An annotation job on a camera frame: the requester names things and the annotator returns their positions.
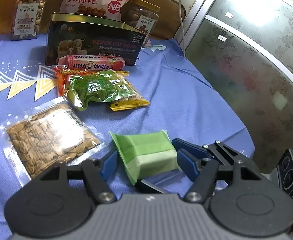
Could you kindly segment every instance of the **green vacuum-sealed snack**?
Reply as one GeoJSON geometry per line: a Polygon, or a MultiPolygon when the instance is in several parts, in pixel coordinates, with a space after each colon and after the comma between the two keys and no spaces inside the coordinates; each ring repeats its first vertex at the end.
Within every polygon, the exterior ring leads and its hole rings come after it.
{"type": "Polygon", "coordinates": [[[123,76],[112,69],[96,75],[74,75],[68,91],[69,99],[80,111],[88,107],[89,101],[112,102],[135,94],[123,76]]]}
{"type": "Polygon", "coordinates": [[[138,179],[179,168],[176,150],[164,130],[137,135],[110,134],[132,185],[138,179]]]}

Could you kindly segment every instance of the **black tin box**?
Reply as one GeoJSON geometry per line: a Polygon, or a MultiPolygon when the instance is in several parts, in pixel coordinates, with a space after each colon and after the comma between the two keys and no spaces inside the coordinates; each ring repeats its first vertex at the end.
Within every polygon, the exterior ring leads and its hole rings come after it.
{"type": "Polygon", "coordinates": [[[47,37],[46,65],[66,55],[122,57],[134,65],[145,33],[123,22],[71,13],[53,13],[47,37]]]}

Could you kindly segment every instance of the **gold jar lid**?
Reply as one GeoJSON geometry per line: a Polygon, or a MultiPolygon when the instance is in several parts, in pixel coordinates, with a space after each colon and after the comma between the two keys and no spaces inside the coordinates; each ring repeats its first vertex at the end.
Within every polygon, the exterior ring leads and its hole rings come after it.
{"type": "Polygon", "coordinates": [[[150,9],[151,11],[155,11],[155,12],[159,12],[160,11],[160,7],[156,6],[154,4],[151,4],[149,2],[143,1],[143,0],[135,0],[134,1],[135,4],[137,5],[141,5],[143,7],[146,7],[148,9],[150,9]]]}

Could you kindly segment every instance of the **yellow snack package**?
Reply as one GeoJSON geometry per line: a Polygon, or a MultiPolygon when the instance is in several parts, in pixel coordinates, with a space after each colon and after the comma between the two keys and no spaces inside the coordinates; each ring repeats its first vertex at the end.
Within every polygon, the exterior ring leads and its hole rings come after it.
{"type": "Polygon", "coordinates": [[[113,111],[119,111],[119,110],[133,109],[140,106],[148,106],[150,102],[146,100],[140,94],[140,92],[134,86],[132,86],[132,84],[129,81],[127,81],[126,79],[124,80],[136,94],[127,98],[121,98],[119,100],[113,101],[111,103],[111,109],[113,111]]]}

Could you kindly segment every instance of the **jar of pecans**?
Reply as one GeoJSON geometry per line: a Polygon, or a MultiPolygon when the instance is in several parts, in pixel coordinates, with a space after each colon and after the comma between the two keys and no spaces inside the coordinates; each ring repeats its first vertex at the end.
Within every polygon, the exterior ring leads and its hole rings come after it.
{"type": "Polygon", "coordinates": [[[148,3],[143,0],[135,0],[134,6],[128,13],[126,23],[146,33],[143,45],[148,41],[148,36],[153,31],[159,16],[157,13],[160,11],[160,7],[148,3]]]}
{"type": "Polygon", "coordinates": [[[17,0],[12,21],[11,40],[36,39],[39,35],[46,0],[17,0]]]}

